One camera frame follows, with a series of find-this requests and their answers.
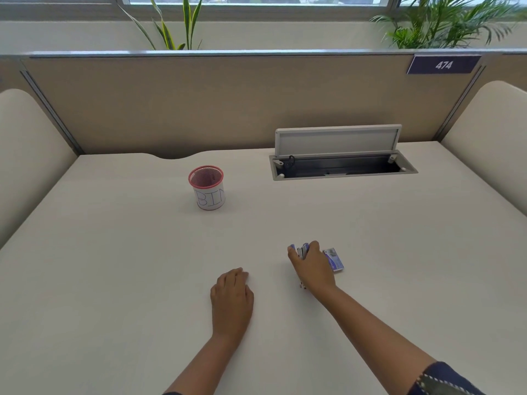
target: desk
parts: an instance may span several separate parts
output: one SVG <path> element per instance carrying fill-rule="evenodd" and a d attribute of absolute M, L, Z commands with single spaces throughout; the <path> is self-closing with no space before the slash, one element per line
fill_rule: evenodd
<path fill-rule="evenodd" d="M 334 247 L 337 284 L 487 393 L 522 393 L 527 218 L 438 143 L 411 175 L 274 182 L 272 149 L 81 156 L 0 251 L 2 393 L 160 394 L 211 333 L 209 289 L 250 272 L 254 316 L 217 394 L 381 394 L 299 280 L 291 243 Z M 226 203 L 187 175 L 225 172 Z"/>

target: potted plant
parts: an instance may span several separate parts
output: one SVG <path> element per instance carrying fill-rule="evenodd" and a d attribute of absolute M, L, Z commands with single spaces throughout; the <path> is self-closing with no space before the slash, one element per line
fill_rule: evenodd
<path fill-rule="evenodd" d="M 517 20 L 522 12 L 511 0 L 403 0 L 411 1 L 400 17 L 377 15 L 370 21 L 390 22 L 385 38 L 398 48 L 468 47 L 470 40 L 487 34 L 486 44 L 512 32 L 504 21 Z"/>
<path fill-rule="evenodd" d="M 154 25 L 156 29 L 158 30 L 159 35 L 162 37 L 163 42 L 165 46 L 167 47 L 167 50 L 183 50 L 185 46 L 187 47 L 187 50 L 192 49 L 192 38 L 194 36 L 194 27 L 196 25 L 196 22 L 198 21 L 199 12 L 201 10 L 201 1 L 203 0 L 199 0 L 198 5 L 196 6 L 196 8 L 194 8 L 194 12 L 192 12 L 190 10 L 189 0 L 183 0 L 183 21 L 185 23 L 185 31 L 187 33 L 187 42 L 181 43 L 178 46 L 176 46 L 174 43 L 174 40 L 172 39 L 172 35 L 170 34 L 170 31 L 168 30 L 168 27 L 166 26 L 163 20 L 163 14 L 161 13 L 161 9 L 155 3 L 155 0 L 150 0 L 154 9 L 158 12 L 159 16 L 161 17 L 161 25 L 158 24 L 154 20 L 154 18 L 152 18 L 152 22 L 154 22 Z M 122 7 L 121 9 L 123 10 L 125 14 L 129 16 L 130 19 L 134 21 L 135 25 L 137 25 L 137 27 L 142 32 L 142 34 L 144 34 L 144 36 L 150 42 L 152 49 L 155 50 L 155 45 L 152 39 L 150 39 L 150 36 L 148 35 L 148 32 L 144 29 L 143 25 L 137 19 L 131 16 L 128 12 L 126 12 Z"/>

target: forearm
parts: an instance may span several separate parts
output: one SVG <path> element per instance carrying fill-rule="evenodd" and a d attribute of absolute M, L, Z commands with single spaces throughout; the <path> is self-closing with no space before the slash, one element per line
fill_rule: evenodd
<path fill-rule="evenodd" d="M 389 395 L 406 395 L 435 359 L 337 287 L 317 295 Z"/>
<path fill-rule="evenodd" d="M 214 394 L 236 347 L 232 341 L 213 335 L 165 393 Z"/>

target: dark sleeve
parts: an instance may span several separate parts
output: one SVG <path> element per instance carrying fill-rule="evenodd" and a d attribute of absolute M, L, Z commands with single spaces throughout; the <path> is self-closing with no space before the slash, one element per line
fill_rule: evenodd
<path fill-rule="evenodd" d="M 423 371 L 408 395 L 484 395 L 484 393 L 445 362 L 435 362 Z"/>

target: metal frame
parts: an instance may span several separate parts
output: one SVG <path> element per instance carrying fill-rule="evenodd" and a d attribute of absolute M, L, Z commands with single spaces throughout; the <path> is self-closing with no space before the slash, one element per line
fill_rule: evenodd
<path fill-rule="evenodd" d="M 397 0 L 372 5 L 203 5 L 201 21 L 367 21 L 375 15 L 393 12 Z M 157 14 L 150 5 L 130 5 L 128 0 L 1 0 L 0 20 L 130 20 L 119 6 L 139 20 Z M 163 18 L 182 21 L 181 5 L 163 5 Z"/>

